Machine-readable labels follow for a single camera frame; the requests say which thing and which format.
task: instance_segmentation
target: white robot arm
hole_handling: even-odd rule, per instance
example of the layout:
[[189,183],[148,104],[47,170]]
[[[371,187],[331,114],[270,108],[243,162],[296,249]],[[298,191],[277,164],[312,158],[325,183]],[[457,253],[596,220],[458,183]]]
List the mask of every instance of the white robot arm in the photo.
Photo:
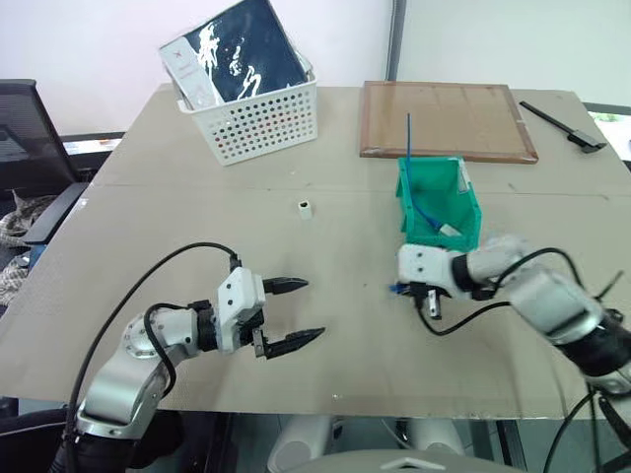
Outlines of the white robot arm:
[[605,410],[607,403],[613,406],[605,416],[619,426],[620,419],[610,418],[617,412],[628,436],[631,334],[622,326],[619,312],[605,308],[585,291],[569,258],[575,281],[534,260],[544,252],[567,256],[556,248],[531,252],[514,236],[497,238],[469,253],[406,244],[398,253],[398,276],[409,285],[406,291],[420,315],[432,318],[441,317],[441,295],[487,300],[502,287],[515,311],[605,396],[601,406]]
[[[307,283],[298,278],[263,280],[240,266],[217,290],[217,307],[209,301],[187,307],[155,304],[135,317],[76,413],[73,467],[80,472],[125,471],[182,361],[210,350],[232,354],[249,344],[257,357],[272,359],[313,341],[323,328],[294,332],[275,343],[268,343],[261,329],[265,293],[282,294]],[[57,452],[53,472],[72,468],[66,461],[67,441]]]

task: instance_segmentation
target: blue wire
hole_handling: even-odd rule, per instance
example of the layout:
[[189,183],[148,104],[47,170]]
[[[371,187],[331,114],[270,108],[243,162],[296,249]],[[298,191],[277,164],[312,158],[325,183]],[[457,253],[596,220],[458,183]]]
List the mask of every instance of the blue wire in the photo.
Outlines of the blue wire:
[[432,217],[427,215],[425,212],[423,212],[423,209],[421,209],[419,205],[416,203],[416,200],[414,200],[414,193],[412,192],[412,177],[410,176],[412,174],[412,160],[410,160],[410,152],[412,148],[411,136],[412,136],[412,117],[408,113],[407,114],[407,154],[405,155],[405,166],[407,167],[407,186],[410,188],[410,201],[412,202],[412,207],[414,207],[414,210],[416,210],[416,212],[418,212],[425,219],[425,221],[430,225],[430,227],[432,227],[435,231],[439,232],[443,224],[441,224],[438,220],[433,219]]

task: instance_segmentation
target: green bin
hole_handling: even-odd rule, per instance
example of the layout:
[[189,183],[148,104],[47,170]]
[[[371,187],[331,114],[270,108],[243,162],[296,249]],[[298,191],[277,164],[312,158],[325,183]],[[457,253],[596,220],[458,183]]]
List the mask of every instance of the green bin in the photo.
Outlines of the green bin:
[[[405,242],[458,251],[476,248],[482,212],[462,157],[410,158],[410,167],[407,168],[405,158],[398,159],[396,197],[403,213],[401,231],[405,232]],[[449,224],[460,235],[446,236],[432,228],[412,206],[411,195],[423,212]]]

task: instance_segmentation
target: black cable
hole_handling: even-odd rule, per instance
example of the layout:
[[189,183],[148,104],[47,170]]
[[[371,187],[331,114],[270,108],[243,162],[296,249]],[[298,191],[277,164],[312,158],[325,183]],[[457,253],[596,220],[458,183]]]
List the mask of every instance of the black cable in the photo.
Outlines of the black cable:
[[620,280],[623,274],[624,274],[624,271],[618,271],[617,273],[615,273],[615,276],[613,277],[613,279],[611,279],[611,281],[609,281],[607,285],[604,288],[602,288],[602,291],[600,291],[594,299],[596,299],[597,301],[600,301],[602,298],[604,298],[607,295],[607,293],[611,291],[613,286],[617,284],[617,282]]
[[423,316],[423,311],[420,308],[418,309],[418,314],[421,317],[421,320],[423,321],[423,323],[425,324],[425,327],[427,327],[427,329],[430,332],[432,332],[434,335],[438,337],[444,337],[445,335],[454,333],[456,330],[462,328],[464,325],[472,321],[474,318],[479,317],[483,313],[488,312],[489,310],[493,308],[505,307],[507,305],[511,305],[511,303],[503,302],[503,303],[493,303],[493,304],[485,305],[484,307],[479,308],[473,314],[469,315],[467,318],[464,318],[457,324],[451,326],[450,328],[446,328],[445,330],[436,330],[434,327],[432,327],[432,325],[430,325],[430,322]]
[[171,361],[171,358],[169,358],[169,355],[167,355],[167,352],[165,351],[162,344],[158,340],[158,337],[156,337],[156,334],[154,332],[154,327],[151,326],[151,315],[159,308],[172,308],[173,310],[177,310],[179,308],[184,308],[184,307],[182,307],[181,305],[166,304],[166,303],[153,304],[151,307],[149,307],[145,311],[145,315],[142,318],[143,324],[145,326],[145,331],[147,332],[147,338],[149,338],[151,345],[154,347],[154,350],[156,350],[156,353],[160,357],[160,360],[162,360],[162,363],[165,364],[165,367],[167,368],[167,372],[169,373],[169,385],[166,387],[165,392],[163,392],[162,394],[162,397],[165,398],[174,388],[175,380],[177,379],[177,374],[175,373],[175,367]]
[[552,464],[552,458],[554,457],[554,453],[556,452],[556,448],[559,446],[559,441],[563,437],[563,434],[567,430],[568,426],[572,422],[572,420],[576,417],[579,411],[587,404],[587,402],[594,397],[592,392],[588,392],[588,394],[577,402],[576,406],[570,411],[568,417],[565,418],[559,430],[556,431],[556,436],[554,436],[554,440],[552,441],[552,445],[550,445],[550,449],[548,450],[548,454],[545,457],[545,466],[543,467],[543,473],[548,473],[550,471],[550,465]]
[[563,257],[563,259],[565,259],[565,261],[568,263],[568,266],[570,267],[570,270],[572,271],[572,276],[574,277],[574,281],[576,281],[576,284],[578,284],[579,286],[581,286],[581,288],[585,288],[585,286],[583,285],[583,280],[581,279],[581,276],[579,275],[579,270],[576,268],[576,265],[574,264],[574,261],[572,261],[572,258],[570,257],[570,255],[568,253],[566,253],[565,251],[563,251],[562,249],[559,248],[554,248],[554,247],[548,247],[548,248],[542,248],[542,249],[538,249],[537,251],[524,256],[522,259],[520,259],[519,261],[513,263],[511,266],[509,266],[506,271],[504,271],[500,277],[497,279],[497,281],[495,282],[495,284],[493,285],[493,290],[491,292],[491,298],[493,298],[497,292],[500,290],[500,287],[502,286],[502,283],[504,282],[504,280],[506,278],[508,278],[512,273],[514,273],[515,271],[517,271],[519,268],[521,268],[522,266],[524,266],[526,263],[528,263],[529,261],[531,261],[532,259],[542,255],[542,254],[546,254],[546,253],[555,253],[555,254],[559,254],[560,256]]
[[590,394],[590,424],[592,427],[592,452],[594,453],[594,471],[600,473],[602,462],[600,461],[600,439],[598,438],[598,423],[596,421],[596,405],[594,397],[596,390],[587,384],[588,393]]
[[234,251],[232,251],[230,248],[228,248],[227,246],[224,246],[223,244],[220,244],[220,243],[214,243],[214,242],[209,242],[209,241],[208,242],[207,241],[202,241],[202,242],[198,242],[198,243],[191,243],[191,244],[183,246],[182,248],[179,248],[179,249],[169,253],[167,256],[165,256],[160,261],[158,261],[156,264],[154,264],[145,274],[143,274],[141,276],[141,278],[136,282],[136,284],[134,284],[131,287],[131,289],[129,291],[127,291],[127,294],[125,295],[125,297],[122,298],[120,303],[118,303],[116,308],[112,311],[112,313],[109,315],[109,317],[107,318],[107,320],[105,321],[105,323],[103,324],[103,326],[101,327],[99,332],[97,333],[97,336],[95,337],[95,339],[92,341],[92,344],[90,345],[90,348],[88,349],[88,353],[86,354],[86,356],[85,356],[85,358],[84,358],[84,360],[83,360],[83,362],[81,364],[81,367],[79,368],[79,372],[77,373],[77,377],[75,378],[74,386],[72,387],[72,393],[70,394],[70,400],[68,401],[68,412],[67,412],[67,415],[66,415],[66,427],[64,429],[64,445],[66,447],[66,466],[67,466],[68,471],[70,473],[74,473],[74,472],[77,471],[77,463],[76,463],[76,459],[75,459],[75,455],[74,455],[74,439],[73,439],[73,436],[74,436],[74,431],[75,431],[75,414],[77,412],[77,401],[79,399],[79,392],[81,390],[81,385],[83,384],[83,380],[86,377],[86,372],[88,371],[88,366],[90,365],[90,360],[92,359],[92,356],[94,355],[94,353],[97,351],[97,347],[99,346],[99,343],[101,342],[101,339],[103,338],[103,336],[107,332],[107,329],[109,328],[109,326],[114,322],[114,319],[116,318],[118,313],[125,306],[125,304],[127,304],[127,302],[131,299],[131,297],[138,290],[138,288],[153,273],[155,273],[166,262],[168,262],[169,260],[171,260],[174,257],[178,256],[179,254],[184,253],[185,251],[188,251],[188,250],[190,250],[192,248],[199,248],[199,247],[210,247],[210,248],[221,249],[222,251],[225,251],[226,253],[228,253],[230,255],[231,263],[232,263],[232,261],[236,261],[236,260],[239,259],[237,254]]

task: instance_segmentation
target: table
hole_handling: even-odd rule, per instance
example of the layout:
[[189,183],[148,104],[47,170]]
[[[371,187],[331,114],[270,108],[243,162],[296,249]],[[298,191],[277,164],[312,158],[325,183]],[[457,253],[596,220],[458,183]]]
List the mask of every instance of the table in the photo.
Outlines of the table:
[[[266,331],[325,326],[292,355],[255,359],[204,354],[178,367],[164,408],[455,418],[561,417],[584,395],[576,369],[510,309],[437,339],[406,298],[390,293],[402,243],[395,161],[359,158],[360,90],[318,90],[319,138],[221,168],[173,91],[160,88],[58,231],[0,319],[0,394],[67,399],[90,341],[136,279],[160,257],[196,240],[236,249],[264,277],[310,285],[272,296]],[[579,100],[557,91],[515,91],[600,137]],[[511,232],[574,255],[598,291],[631,267],[631,180],[608,147],[583,155],[523,113],[537,165],[470,163],[483,236]],[[302,221],[296,205],[315,208]],[[565,270],[554,257],[552,266]],[[97,350],[89,378],[123,326],[155,302],[216,299],[222,254],[195,250],[141,288]],[[623,277],[608,302],[631,312]],[[451,325],[476,308],[444,303]]]

